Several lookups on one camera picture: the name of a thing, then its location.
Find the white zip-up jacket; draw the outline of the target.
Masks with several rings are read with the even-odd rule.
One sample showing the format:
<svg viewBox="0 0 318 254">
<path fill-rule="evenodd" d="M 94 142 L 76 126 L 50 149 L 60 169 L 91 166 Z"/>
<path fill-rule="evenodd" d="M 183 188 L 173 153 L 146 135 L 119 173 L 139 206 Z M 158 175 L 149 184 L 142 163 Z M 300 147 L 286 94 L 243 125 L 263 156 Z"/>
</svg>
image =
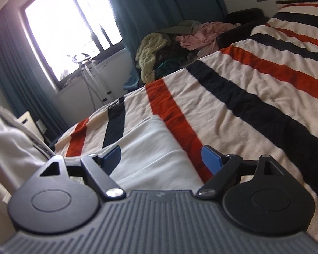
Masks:
<svg viewBox="0 0 318 254">
<path fill-rule="evenodd" d="M 203 181 L 187 153 L 157 115 L 116 141 L 121 161 L 110 174 L 126 193 L 132 190 L 192 190 Z M 52 150 L 0 106 L 0 183 L 14 194 L 51 157 Z"/>
</svg>

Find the dark clothes pile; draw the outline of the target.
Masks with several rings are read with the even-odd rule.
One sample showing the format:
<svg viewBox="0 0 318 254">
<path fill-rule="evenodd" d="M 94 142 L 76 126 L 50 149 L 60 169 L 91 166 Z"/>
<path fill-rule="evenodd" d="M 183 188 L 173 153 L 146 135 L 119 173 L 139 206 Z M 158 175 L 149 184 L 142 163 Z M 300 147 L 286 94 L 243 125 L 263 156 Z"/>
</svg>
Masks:
<svg viewBox="0 0 318 254">
<path fill-rule="evenodd" d="M 247 39 L 254 27 L 268 17 L 252 8 L 225 15 L 222 21 L 200 23 L 186 20 L 145 36 L 135 54 L 136 67 L 144 84 L 163 78 L 199 58 L 232 43 Z"/>
</svg>

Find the striped cream orange black blanket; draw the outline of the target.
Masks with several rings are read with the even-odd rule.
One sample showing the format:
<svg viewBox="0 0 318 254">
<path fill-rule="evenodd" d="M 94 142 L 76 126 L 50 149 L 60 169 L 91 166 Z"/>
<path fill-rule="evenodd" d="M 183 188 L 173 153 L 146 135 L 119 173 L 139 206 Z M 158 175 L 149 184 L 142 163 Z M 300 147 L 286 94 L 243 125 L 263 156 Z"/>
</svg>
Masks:
<svg viewBox="0 0 318 254">
<path fill-rule="evenodd" d="M 117 143 L 158 115 L 211 178 L 201 148 L 254 159 L 270 154 L 315 200 L 308 228 L 318 240 L 318 0 L 279 1 L 278 12 L 231 44 L 95 111 L 56 143 L 78 157 Z"/>
</svg>

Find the left teal curtain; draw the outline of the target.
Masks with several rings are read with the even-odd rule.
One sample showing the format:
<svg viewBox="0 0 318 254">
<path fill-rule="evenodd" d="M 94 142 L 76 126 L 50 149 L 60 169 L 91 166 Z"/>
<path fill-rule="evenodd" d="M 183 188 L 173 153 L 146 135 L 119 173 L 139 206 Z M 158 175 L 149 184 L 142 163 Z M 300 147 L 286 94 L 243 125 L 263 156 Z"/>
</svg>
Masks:
<svg viewBox="0 0 318 254">
<path fill-rule="evenodd" d="M 0 11 L 0 88 L 14 115 L 29 111 L 34 120 L 44 124 L 51 141 L 68 129 L 37 80 L 4 10 Z"/>
</svg>

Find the teal curtain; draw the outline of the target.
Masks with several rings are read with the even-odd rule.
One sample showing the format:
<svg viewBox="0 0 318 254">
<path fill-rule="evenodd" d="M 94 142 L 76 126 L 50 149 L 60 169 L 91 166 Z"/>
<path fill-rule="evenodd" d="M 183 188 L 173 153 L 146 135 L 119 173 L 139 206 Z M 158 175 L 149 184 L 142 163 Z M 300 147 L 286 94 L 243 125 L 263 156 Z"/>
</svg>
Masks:
<svg viewBox="0 0 318 254">
<path fill-rule="evenodd" d="M 37 80 L 4 10 L 0 11 L 0 88 L 14 115 L 29 111 L 34 120 L 44 124 L 51 141 L 68 129 Z"/>
<path fill-rule="evenodd" d="M 135 58 L 142 39 L 184 20 L 223 21 L 224 0 L 109 0 L 130 57 Z"/>
</svg>

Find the white tripod stand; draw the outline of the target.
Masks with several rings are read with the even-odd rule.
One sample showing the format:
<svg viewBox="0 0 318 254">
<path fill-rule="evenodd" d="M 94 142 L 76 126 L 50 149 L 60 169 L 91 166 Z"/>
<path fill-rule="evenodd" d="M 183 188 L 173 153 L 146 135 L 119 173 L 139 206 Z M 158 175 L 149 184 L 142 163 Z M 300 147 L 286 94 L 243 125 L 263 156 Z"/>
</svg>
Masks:
<svg viewBox="0 0 318 254">
<path fill-rule="evenodd" d="M 88 88 L 89 94 L 93 94 L 98 98 L 102 105 L 111 103 L 115 100 L 111 88 L 100 76 L 98 69 L 90 55 L 79 53 L 71 57 L 73 63 L 79 65 L 81 77 L 83 78 Z"/>
</svg>

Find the yellow-green knitted garment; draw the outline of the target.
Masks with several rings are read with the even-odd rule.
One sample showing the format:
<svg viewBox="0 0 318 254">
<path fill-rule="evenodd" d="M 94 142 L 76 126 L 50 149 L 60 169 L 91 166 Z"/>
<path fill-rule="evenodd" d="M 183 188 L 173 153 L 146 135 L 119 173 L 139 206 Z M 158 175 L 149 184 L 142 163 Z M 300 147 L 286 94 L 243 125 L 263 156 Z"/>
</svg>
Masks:
<svg viewBox="0 0 318 254">
<path fill-rule="evenodd" d="M 161 33 L 150 33 L 145 36 L 135 55 L 136 67 L 141 70 L 140 78 L 144 84 L 155 80 L 154 65 L 156 53 L 164 48 L 168 40 Z"/>
</svg>

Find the pink garment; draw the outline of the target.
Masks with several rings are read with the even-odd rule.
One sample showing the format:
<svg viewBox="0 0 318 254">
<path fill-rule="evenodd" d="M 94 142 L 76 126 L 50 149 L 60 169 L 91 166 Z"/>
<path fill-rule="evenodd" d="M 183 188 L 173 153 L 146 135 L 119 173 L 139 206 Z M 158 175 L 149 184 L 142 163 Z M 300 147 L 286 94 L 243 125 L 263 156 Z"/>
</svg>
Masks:
<svg viewBox="0 0 318 254">
<path fill-rule="evenodd" d="M 175 40 L 182 48 L 189 51 L 198 51 L 197 57 L 201 58 L 219 50 L 216 39 L 222 33 L 241 26 L 240 23 L 206 22 L 192 28 L 189 35 L 176 36 Z"/>
</svg>

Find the right teal curtain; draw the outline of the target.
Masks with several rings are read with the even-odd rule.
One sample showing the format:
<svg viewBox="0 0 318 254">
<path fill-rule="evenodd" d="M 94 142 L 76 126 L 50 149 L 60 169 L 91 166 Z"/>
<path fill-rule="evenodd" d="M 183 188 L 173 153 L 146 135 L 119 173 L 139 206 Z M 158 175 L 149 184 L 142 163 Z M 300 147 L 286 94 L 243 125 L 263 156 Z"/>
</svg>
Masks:
<svg viewBox="0 0 318 254">
<path fill-rule="evenodd" d="M 109 0 L 130 57 L 135 58 L 142 39 L 184 20 L 223 21 L 224 0 Z"/>
</svg>

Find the white chair with black frame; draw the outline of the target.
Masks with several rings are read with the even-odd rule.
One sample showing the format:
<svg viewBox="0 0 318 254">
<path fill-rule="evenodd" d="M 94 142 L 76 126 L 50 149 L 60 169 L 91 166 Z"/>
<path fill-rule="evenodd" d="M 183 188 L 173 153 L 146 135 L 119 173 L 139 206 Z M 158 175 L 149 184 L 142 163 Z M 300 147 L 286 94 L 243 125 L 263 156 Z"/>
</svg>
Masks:
<svg viewBox="0 0 318 254">
<path fill-rule="evenodd" d="M 37 137 L 39 137 L 39 139 L 41 139 L 42 141 L 45 140 L 43 134 L 41 133 L 39 127 L 36 125 L 29 111 L 26 111 L 23 115 L 17 118 L 17 120 L 20 124 L 24 125 L 24 127 L 29 129 Z"/>
</svg>

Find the window with dark frame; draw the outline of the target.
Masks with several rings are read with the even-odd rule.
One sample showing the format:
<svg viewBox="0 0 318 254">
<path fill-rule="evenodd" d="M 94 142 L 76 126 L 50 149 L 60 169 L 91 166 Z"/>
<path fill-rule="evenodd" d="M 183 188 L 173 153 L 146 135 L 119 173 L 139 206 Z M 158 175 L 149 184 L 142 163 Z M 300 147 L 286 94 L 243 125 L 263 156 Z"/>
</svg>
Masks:
<svg viewBox="0 0 318 254">
<path fill-rule="evenodd" d="M 27 34 L 58 90 L 79 74 L 73 61 L 103 61 L 124 48 L 109 0 L 28 0 L 21 9 Z"/>
</svg>

